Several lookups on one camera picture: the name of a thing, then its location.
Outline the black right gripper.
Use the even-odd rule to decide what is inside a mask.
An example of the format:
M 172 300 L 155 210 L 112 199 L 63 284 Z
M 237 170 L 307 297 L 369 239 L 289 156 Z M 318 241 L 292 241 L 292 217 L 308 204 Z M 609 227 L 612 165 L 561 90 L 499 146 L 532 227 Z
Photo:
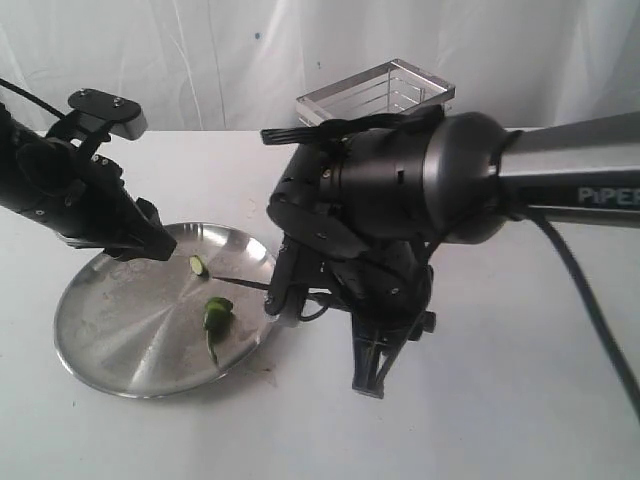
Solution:
M 299 247 L 299 283 L 319 305 L 299 320 L 308 322 L 327 310 L 351 315 L 354 374 L 352 389 L 384 397 L 384 381 L 405 344 L 435 327 L 428 310 L 433 268 L 429 247 L 419 239 L 381 241 L 361 255 L 345 259 L 308 246 Z

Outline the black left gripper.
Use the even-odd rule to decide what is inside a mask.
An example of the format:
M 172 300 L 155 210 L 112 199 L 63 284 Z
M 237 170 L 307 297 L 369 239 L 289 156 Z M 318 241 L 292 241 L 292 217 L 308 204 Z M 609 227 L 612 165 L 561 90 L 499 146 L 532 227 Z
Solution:
M 102 155 L 75 160 L 61 145 L 29 149 L 29 183 L 38 194 L 29 217 L 77 248 L 103 248 L 118 261 L 169 260 L 176 240 L 153 203 L 126 193 L 122 168 Z

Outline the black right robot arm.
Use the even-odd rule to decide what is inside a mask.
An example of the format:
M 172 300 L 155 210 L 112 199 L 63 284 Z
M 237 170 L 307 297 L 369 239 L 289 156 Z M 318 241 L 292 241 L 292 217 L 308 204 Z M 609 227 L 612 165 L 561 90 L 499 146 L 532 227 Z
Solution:
M 351 317 L 355 391 L 382 397 L 401 349 L 435 324 L 436 249 L 479 244 L 509 220 L 635 227 L 639 116 L 507 130 L 439 106 L 265 129 L 295 152 L 267 213 L 283 232 L 267 313 L 300 320 L 306 294 Z

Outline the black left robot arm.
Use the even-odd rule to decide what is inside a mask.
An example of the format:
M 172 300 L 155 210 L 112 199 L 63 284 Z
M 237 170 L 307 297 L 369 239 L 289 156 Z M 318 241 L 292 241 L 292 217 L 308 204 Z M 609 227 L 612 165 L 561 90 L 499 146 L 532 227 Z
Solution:
M 122 168 L 98 154 L 117 135 L 136 140 L 147 129 L 139 104 L 106 96 L 75 101 L 41 136 L 1 111 L 1 205 L 38 223 L 75 249 L 101 249 L 128 261 L 166 261 L 177 242 L 157 208 L 134 199 Z

